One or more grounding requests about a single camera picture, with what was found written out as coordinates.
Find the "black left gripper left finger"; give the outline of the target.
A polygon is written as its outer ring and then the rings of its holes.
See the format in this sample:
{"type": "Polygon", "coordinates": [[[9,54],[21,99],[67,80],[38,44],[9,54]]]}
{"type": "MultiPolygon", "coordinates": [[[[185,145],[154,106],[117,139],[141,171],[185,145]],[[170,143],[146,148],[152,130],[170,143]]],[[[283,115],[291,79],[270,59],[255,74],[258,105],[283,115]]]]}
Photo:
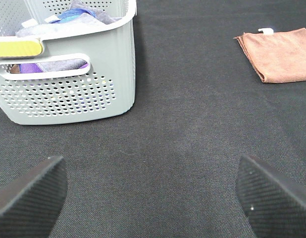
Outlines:
{"type": "Polygon", "coordinates": [[[0,238],[49,237],[66,196],[65,159],[51,156],[0,190],[0,238]]]}

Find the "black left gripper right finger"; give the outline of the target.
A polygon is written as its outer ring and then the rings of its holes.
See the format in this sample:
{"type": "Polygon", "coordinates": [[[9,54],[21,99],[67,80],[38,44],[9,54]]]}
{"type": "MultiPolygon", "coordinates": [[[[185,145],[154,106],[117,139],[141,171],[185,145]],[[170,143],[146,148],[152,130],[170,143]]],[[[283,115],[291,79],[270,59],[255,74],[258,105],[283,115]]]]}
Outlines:
{"type": "Polygon", "coordinates": [[[266,162],[243,155],[236,194],[258,238],[306,238],[306,188],[266,162]]]}

